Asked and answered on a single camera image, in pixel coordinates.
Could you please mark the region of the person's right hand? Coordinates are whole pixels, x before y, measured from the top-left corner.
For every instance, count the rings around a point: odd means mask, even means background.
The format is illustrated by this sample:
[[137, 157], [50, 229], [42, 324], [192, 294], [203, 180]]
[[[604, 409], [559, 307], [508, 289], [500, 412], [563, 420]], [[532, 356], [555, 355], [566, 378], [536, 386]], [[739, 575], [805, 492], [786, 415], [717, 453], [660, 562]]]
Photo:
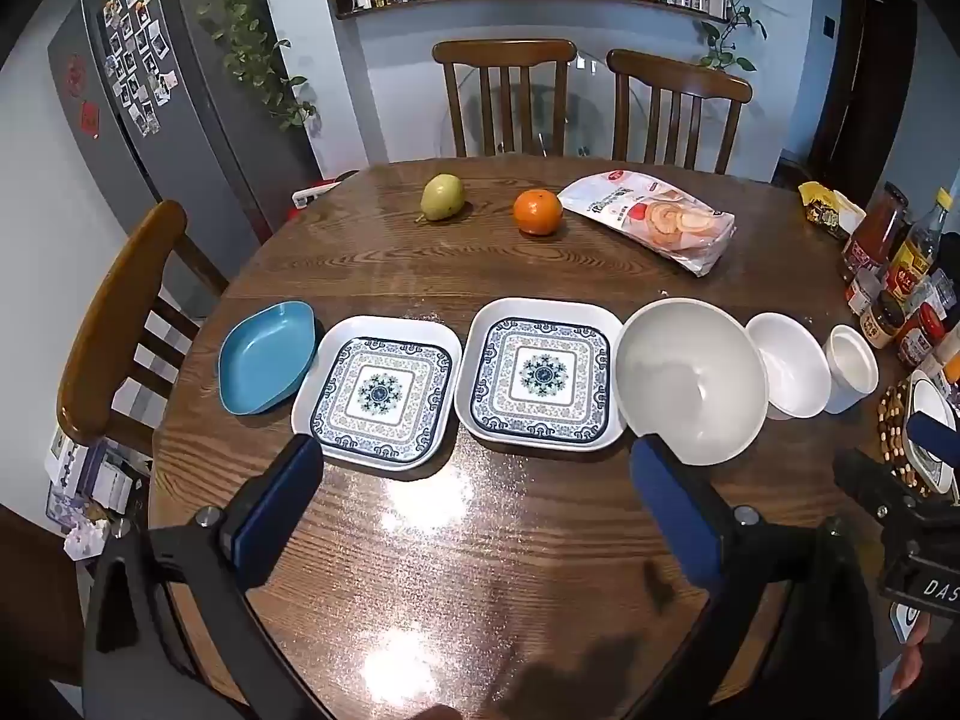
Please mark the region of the person's right hand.
[[900, 695], [918, 679], [921, 668], [923, 668], [921, 644], [928, 637], [930, 625], [931, 615], [929, 613], [921, 613], [916, 619], [907, 642], [903, 645], [903, 652], [901, 652], [900, 661], [896, 665], [895, 673], [893, 673], [893, 695]]

